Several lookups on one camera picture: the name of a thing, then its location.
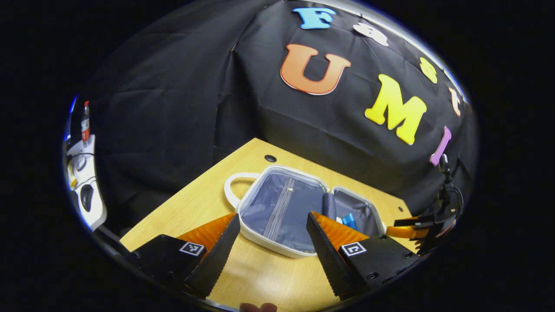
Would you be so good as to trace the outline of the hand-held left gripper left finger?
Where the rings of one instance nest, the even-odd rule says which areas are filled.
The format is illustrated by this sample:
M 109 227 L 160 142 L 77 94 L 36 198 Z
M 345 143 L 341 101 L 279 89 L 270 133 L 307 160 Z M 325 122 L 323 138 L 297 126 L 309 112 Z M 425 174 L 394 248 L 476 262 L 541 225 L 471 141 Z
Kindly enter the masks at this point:
M 239 217 L 234 212 L 178 237 L 160 234 L 119 259 L 171 293 L 205 299 L 218 281 L 239 231 Z

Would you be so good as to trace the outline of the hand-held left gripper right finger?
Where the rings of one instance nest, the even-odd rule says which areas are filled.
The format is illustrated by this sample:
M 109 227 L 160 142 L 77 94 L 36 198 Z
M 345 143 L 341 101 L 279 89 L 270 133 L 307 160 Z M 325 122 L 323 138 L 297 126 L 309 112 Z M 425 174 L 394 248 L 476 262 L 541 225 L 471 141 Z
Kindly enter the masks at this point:
M 369 237 L 313 211 L 307 232 L 334 295 L 342 301 L 382 288 L 421 261 L 392 237 Z

